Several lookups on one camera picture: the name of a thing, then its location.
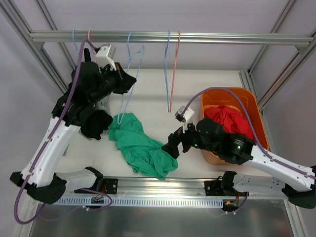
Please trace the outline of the green tank top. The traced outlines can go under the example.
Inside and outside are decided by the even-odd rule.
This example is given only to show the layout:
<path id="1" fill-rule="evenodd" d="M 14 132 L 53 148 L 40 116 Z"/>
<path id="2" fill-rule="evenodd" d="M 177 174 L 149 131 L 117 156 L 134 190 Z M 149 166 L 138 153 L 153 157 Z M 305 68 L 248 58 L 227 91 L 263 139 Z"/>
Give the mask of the green tank top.
<path id="1" fill-rule="evenodd" d="M 177 160 L 161 149 L 163 143 L 145 134 L 142 123 L 133 113 L 125 113 L 123 118 L 114 116 L 108 137 L 134 173 L 164 180 L 178 168 Z"/>

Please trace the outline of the red tank top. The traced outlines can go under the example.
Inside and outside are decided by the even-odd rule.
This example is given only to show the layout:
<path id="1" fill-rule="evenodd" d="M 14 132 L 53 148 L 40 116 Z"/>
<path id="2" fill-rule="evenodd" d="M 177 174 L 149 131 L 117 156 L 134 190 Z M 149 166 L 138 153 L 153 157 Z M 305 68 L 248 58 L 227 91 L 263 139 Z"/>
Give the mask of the red tank top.
<path id="1" fill-rule="evenodd" d="M 245 116 L 238 110 L 225 105 L 206 108 L 204 116 L 222 125 L 228 133 L 239 134 L 253 140 L 254 135 Z"/>

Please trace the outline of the pink hanger of grey top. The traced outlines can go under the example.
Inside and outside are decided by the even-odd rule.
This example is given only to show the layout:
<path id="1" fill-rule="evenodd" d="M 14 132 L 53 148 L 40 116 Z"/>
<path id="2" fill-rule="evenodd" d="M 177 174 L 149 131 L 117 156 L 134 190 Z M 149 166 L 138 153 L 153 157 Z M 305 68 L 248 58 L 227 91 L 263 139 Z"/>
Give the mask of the pink hanger of grey top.
<path id="1" fill-rule="evenodd" d="M 91 41 L 91 31 L 92 30 L 88 30 L 88 40 L 89 40 L 90 43 L 92 43 L 92 41 Z M 90 48 L 91 48 L 91 51 L 93 53 L 93 58 L 94 58 L 94 61 L 95 61 L 95 56 L 96 56 L 95 46 L 91 45 Z"/>

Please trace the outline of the blue hanger of red top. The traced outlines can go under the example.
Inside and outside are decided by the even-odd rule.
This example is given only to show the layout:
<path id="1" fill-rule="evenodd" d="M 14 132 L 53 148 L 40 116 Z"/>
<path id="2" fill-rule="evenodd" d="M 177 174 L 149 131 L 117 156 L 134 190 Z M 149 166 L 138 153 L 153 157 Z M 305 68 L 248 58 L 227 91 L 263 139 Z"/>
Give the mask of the blue hanger of red top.
<path id="1" fill-rule="evenodd" d="M 169 79 L 168 79 L 168 68 L 167 68 L 167 57 L 168 57 L 168 48 L 170 43 L 170 31 L 168 31 L 167 43 L 164 48 L 164 80 L 166 88 L 166 101 L 167 101 L 167 111 L 170 113 L 170 88 L 169 88 Z"/>

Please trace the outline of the grey tank top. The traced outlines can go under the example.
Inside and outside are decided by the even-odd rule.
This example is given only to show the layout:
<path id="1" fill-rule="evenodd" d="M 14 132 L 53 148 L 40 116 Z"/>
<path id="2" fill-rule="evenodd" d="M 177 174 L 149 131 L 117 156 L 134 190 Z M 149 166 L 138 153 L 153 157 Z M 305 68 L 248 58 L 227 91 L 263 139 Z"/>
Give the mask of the grey tank top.
<path id="1" fill-rule="evenodd" d="M 110 111 L 110 95 L 101 99 L 97 104 L 96 107 L 98 110 L 105 111 L 108 115 L 111 115 Z"/>

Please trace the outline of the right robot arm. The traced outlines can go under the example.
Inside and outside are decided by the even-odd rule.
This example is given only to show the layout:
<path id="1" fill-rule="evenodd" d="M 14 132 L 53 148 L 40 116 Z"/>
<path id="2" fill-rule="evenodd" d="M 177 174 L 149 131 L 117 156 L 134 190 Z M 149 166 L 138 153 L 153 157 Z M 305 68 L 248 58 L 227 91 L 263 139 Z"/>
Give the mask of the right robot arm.
<path id="1" fill-rule="evenodd" d="M 268 193 L 286 197 L 301 208 L 316 206 L 316 168 L 293 163 L 261 147 L 253 140 L 234 133 L 227 133 L 221 124 L 203 118 L 197 125 L 188 124 L 168 137 L 162 150 L 177 159 L 190 148 L 211 152 L 230 164 L 244 165 L 263 171 L 263 176 L 249 176 L 226 171 L 221 180 L 221 192 L 227 196 L 245 193 Z"/>

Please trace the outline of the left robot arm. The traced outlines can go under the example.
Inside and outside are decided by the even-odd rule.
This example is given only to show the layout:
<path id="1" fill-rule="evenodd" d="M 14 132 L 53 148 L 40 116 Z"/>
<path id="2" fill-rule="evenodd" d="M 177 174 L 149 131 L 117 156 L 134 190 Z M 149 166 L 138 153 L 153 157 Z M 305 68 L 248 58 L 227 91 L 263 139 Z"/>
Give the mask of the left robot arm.
<path id="1" fill-rule="evenodd" d="M 10 176 L 11 182 L 45 204 L 57 202 L 64 193 L 87 188 L 98 193 L 103 174 L 93 167 L 69 173 L 57 173 L 56 167 L 75 134 L 96 111 L 95 105 L 111 93 L 124 94 L 137 82 L 120 63 L 100 68 L 82 62 L 72 72 L 73 81 L 52 110 L 52 118 L 37 153 L 22 170 Z"/>

